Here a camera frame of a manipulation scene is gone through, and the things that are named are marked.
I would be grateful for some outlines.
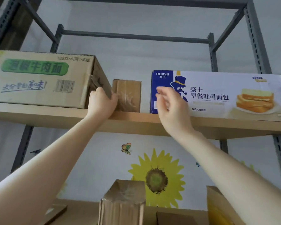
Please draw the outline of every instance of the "white and blue box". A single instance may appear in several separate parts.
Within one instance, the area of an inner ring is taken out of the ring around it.
[[[172,87],[195,117],[281,121],[281,75],[154,70],[153,114],[158,86]]]

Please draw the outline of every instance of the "white plate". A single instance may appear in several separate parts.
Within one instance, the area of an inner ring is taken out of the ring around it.
[[[266,111],[266,112],[263,112],[263,113],[258,113],[258,112],[254,112],[254,111],[251,111],[251,110],[246,110],[246,109],[240,108],[238,106],[236,106],[235,108],[238,109],[238,110],[241,110],[243,112],[250,113],[250,114],[269,115],[269,114],[273,114],[273,113],[279,111],[281,109],[281,106],[276,101],[274,101],[274,107],[272,109]]]

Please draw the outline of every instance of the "bread slice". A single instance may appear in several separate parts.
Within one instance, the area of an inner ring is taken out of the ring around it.
[[[256,113],[264,113],[268,110],[270,110],[270,108],[267,107],[262,107],[262,106],[255,106],[255,107],[247,107],[245,106],[240,100],[236,101],[236,106],[245,110],[250,110]]]
[[[267,107],[269,109],[274,107],[272,102],[265,102],[265,101],[256,101],[256,100],[247,100],[244,99],[242,95],[238,95],[237,99],[242,102],[242,104],[246,107]]]
[[[271,91],[262,91],[254,89],[242,89],[242,97],[247,100],[273,102],[274,94]]]

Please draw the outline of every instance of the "man with top hat logo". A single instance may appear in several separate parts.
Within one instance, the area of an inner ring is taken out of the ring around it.
[[[182,95],[182,93],[187,95],[187,92],[183,90],[186,87],[185,80],[186,78],[184,76],[176,76],[175,81],[171,83],[171,86],[187,102],[187,99]]]

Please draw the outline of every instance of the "green label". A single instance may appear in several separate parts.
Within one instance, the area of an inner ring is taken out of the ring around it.
[[[23,59],[6,59],[2,64],[3,72],[32,73],[63,76],[68,72],[69,65],[66,62],[38,61]]]

